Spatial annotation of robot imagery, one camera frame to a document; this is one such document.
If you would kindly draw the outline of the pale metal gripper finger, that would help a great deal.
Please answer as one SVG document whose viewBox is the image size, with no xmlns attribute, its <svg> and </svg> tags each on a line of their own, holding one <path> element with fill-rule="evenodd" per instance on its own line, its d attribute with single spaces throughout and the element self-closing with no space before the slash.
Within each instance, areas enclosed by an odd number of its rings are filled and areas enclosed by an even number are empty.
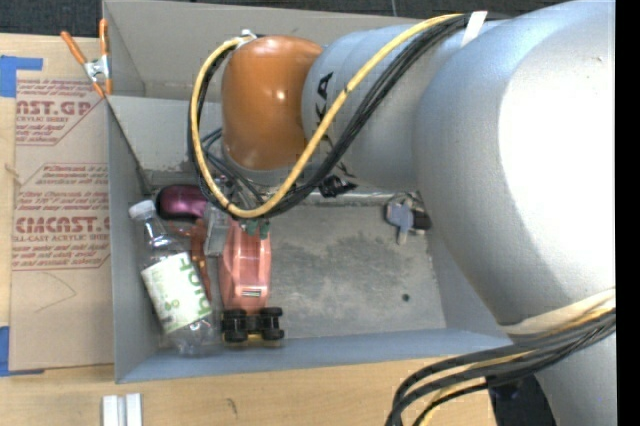
<svg viewBox="0 0 640 426">
<path fill-rule="evenodd" d="M 224 251 L 229 229 L 229 217 L 213 205 L 208 205 L 203 219 L 205 224 L 204 254 L 207 257 L 219 257 Z"/>
</svg>

